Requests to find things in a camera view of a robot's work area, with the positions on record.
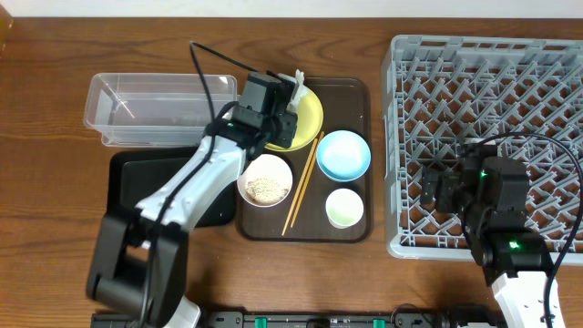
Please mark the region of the white bowl with rice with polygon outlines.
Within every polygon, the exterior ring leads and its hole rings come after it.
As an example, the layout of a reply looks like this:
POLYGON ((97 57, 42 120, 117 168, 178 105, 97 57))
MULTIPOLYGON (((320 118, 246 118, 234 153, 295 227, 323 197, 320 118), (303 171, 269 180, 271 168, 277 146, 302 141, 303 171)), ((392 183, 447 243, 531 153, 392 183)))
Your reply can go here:
POLYGON ((272 207, 290 193, 293 183, 288 163, 275 155, 263 154, 250 163, 237 179, 239 194, 249 204, 272 207))

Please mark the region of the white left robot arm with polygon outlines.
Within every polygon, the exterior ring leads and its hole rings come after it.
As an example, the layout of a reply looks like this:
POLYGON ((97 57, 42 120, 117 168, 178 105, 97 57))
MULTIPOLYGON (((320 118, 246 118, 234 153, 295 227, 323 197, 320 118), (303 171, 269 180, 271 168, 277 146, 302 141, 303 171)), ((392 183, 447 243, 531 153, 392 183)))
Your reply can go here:
POLYGON ((246 163, 271 143, 292 144, 304 74, 249 73, 243 93, 211 121, 194 155, 133 210, 104 215, 87 297, 131 316, 136 327, 195 327, 201 309, 185 295, 189 235, 246 163))

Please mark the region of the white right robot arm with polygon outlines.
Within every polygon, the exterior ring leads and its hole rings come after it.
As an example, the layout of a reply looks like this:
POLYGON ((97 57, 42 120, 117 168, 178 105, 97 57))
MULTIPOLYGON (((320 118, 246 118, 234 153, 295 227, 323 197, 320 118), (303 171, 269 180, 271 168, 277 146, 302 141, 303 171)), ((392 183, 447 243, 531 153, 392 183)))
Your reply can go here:
POLYGON ((563 327, 554 262, 542 236, 526 227, 529 189, 523 163, 488 158, 459 172, 423 169, 420 202, 460 218, 508 327, 563 327))

